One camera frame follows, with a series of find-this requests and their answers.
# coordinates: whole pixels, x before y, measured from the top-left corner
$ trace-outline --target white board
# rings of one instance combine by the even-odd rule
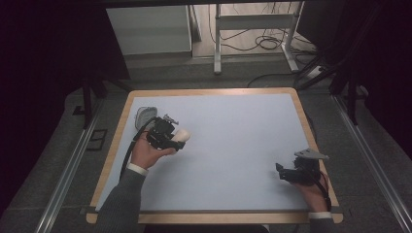
[[[183,150],[150,169],[143,212],[307,210],[275,168],[276,162],[292,168],[293,154],[308,148],[292,98],[262,94],[136,97],[97,211],[119,182],[140,107],[157,107],[159,116],[180,122],[176,129],[191,132]]]

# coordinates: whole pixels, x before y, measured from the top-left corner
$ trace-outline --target dark jacket sleeve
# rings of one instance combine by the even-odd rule
[[[99,211],[93,232],[137,232],[141,190],[145,176],[129,169]]]
[[[310,219],[310,233],[336,232],[336,225],[332,218]]]

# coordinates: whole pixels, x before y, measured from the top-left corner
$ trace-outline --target hand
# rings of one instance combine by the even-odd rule
[[[140,138],[137,140],[136,145],[133,148],[130,163],[137,165],[143,169],[148,170],[150,167],[155,165],[155,163],[164,155],[176,153],[175,149],[165,149],[157,150],[152,147],[146,135],[148,132],[142,133]]]
[[[319,182],[328,191],[329,177],[321,172],[321,179]],[[308,204],[310,212],[327,212],[327,204],[321,190],[315,185],[305,186],[299,183],[292,183],[303,195],[303,199]]]

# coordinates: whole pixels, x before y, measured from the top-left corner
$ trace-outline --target white shirt cuff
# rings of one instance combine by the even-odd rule
[[[330,212],[309,213],[309,218],[312,218],[312,219],[332,218],[332,214]]]
[[[146,169],[144,169],[144,168],[141,168],[141,167],[139,167],[139,166],[137,166],[137,165],[135,165],[135,164],[133,164],[133,163],[127,164],[127,168],[130,169],[130,170],[132,170],[132,171],[134,171],[134,172],[137,172],[137,173],[139,173],[140,175],[145,176],[145,177],[146,177],[146,176],[148,175],[148,173],[149,173],[148,170],[146,170]]]

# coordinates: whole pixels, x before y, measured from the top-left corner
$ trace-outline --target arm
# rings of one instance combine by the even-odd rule
[[[146,140],[146,134],[140,136],[130,164],[100,209],[94,232],[137,232],[140,193],[148,169],[162,156],[175,152],[174,149],[154,149]]]
[[[319,182],[326,190],[328,190],[327,181],[328,176],[322,173]],[[310,232],[336,232],[336,225],[333,222],[331,213],[327,210],[326,201],[319,188],[314,184],[305,186],[299,183],[293,183],[293,185],[302,193],[303,199],[309,207]]]

